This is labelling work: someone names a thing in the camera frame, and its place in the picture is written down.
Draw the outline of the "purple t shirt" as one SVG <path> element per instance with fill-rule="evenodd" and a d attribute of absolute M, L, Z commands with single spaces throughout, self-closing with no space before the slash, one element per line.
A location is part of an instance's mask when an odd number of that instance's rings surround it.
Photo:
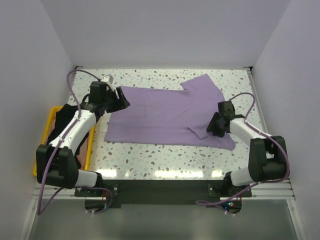
<path fill-rule="evenodd" d="M 207 74 L 180 85 L 181 90 L 122 86 L 130 106 L 111 114 L 105 141 L 233 150 L 236 142 L 229 134 L 206 131 L 225 100 L 222 91 Z"/>

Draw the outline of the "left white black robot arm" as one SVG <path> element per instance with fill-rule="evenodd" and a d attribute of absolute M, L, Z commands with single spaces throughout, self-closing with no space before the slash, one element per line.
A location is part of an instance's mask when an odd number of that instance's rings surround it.
<path fill-rule="evenodd" d="M 76 151 L 105 113 L 124 110 L 129 106 L 120 86 L 113 87 L 109 81 L 93 81 L 89 93 L 62 132 L 48 144 L 37 148 L 37 182 L 43 186 L 65 189 L 86 187 L 92 196 L 99 196 L 104 190 L 101 174 L 80 169 L 76 163 Z"/>

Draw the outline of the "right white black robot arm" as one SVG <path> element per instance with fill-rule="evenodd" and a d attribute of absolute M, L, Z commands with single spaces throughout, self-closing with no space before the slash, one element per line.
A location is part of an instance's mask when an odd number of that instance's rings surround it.
<path fill-rule="evenodd" d="M 234 134 L 249 147 L 248 165 L 225 174 L 216 190 L 233 197 L 242 186 L 256 183 L 278 183 L 290 175 L 286 142 L 282 136 L 272 136 L 259 130 L 242 114 L 236 114 L 233 103 L 218 103 L 207 129 L 215 137 Z"/>

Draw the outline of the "black t shirt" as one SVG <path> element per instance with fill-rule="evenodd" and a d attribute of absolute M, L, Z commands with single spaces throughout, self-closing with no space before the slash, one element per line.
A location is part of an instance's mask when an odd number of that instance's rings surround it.
<path fill-rule="evenodd" d="M 71 106 L 69 104 L 65 104 L 59 111 L 57 111 L 53 117 L 55 119 L 55 130 L 57 131 L 57 135 L 55 138 L 66 128 L 66 126 L 73 119 L 75 112 L 78 110 L 77 106 Z"/>

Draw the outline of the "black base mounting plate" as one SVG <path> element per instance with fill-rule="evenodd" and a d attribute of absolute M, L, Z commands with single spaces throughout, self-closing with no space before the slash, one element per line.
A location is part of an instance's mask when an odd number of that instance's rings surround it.
<path fill-rule="evenodd" d="M 103 197 L 112 209 L 123 205 L 193 205 L 197 200 L 218 202 L 243 191 L 222 180 L 104 180 L 104 190 L 76 189 L 76 197 L 85 198 L 87 209 L 103 208 Z"/>

